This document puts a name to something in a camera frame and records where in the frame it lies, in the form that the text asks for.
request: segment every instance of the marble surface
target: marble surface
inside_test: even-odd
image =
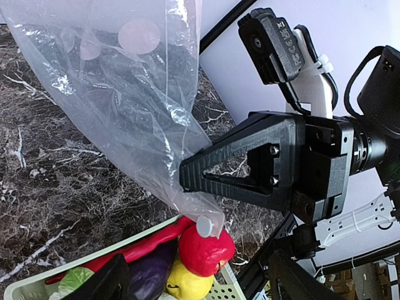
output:
[[[201,72],[193,114],[211,139],[234,126]],[[245,157],[215,168],[243,176]],[[236,272],[281,220],[217,198],[236,242]],[[53,104],[0,27],[0,294],[13,282],[93,253],[177,212],[115,168]]]

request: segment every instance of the bolt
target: bolt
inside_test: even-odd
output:
[[[271,147],[269,147],[269,152],[270,152],[272,155],[278,155],[279,152],[281,152],[281,150],[279,149],[278,146],[272,145]]]
[[[254,45],[256,45],[257,48],[261,48],[263,46],[263,44],[261,44],[261,41],[257,37],[254,39]]]
[[[271,183],[272,186],[277,186],[279,183],[279,179],[277,176],[271,176],[269,179],[269,183]]]

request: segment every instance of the transparent plastic bag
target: transparent plastic bag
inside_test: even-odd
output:
[[[202,216],[203,234],[218,236],[224,214],[211,196],[183,193],[178,174],[183,159],[210,145],[191,114],[200,5],[0,1],[28,63],[76,127],[159,199],[195,221]]]

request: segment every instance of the plastic tray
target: plastic tray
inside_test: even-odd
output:
[[[163,227],[174,223],[179,216],[169,219],[157,226],[154,226],[148,230],[140,232],[139,234],[130,237],[129,239],[125,239],[117,244],[109,246],[103,250],[85,256],[76,261],[70,262],[69,264],[65,264],[63,266],[57,267],[56,269],[44,272],[42,274],[38,274],[33,277],[29,277],[27,279],[15,282],[10,284],[5,292],[4,292],[4,300],[48,300],[49,296],[57,291],[58,284],[45,285],[45,280],[53,277],[54,275],[67,271],[69,269],[78,267],[88,261],[91,261],[95,258],[103,256],[107,253],[113,252],[119,248],[123,248],[129,244],[132,244],[134,241],[138,239],[142,239],[149,234],[152,234]],[[235,275],[232,272],[232,269],[229,265],[224,267],[222,270],[222,275],[224,276],[227,284],[219,284],[215,282],[212,286],[212,289],[208,296],[207,300],[225,300],[225,299],[234,299],[234,300],[246,300],[244,294],[236,280]]]

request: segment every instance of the white backdrop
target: white backdrop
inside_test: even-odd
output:
[[[204,0],[202,34],[238,2]],[[258,0],[251,9],[260,7],[272,8],[277,17],[285,17],[292,28],[298,24],[307,26],[318,54],[328,55],[334,64],[332,75],[339,88],[339,104],[334,112],[337,116],[347,115],[343,92],[368,51],[387,44],[400,49],[399,0]],[[262,84],[239,38],[236,23],[201,55],[200,63],[237,123],[246,119],[249,111],[284,110],[285,100],[279,88]],[[354,83],[353,106],[373,67],[374,62]],[[367,204],[383,191],[375,170],[351,177],[344,213]],[[374,228],[320,252],[316,263],[347,259],[398,239],[398,223],[388,231]]]

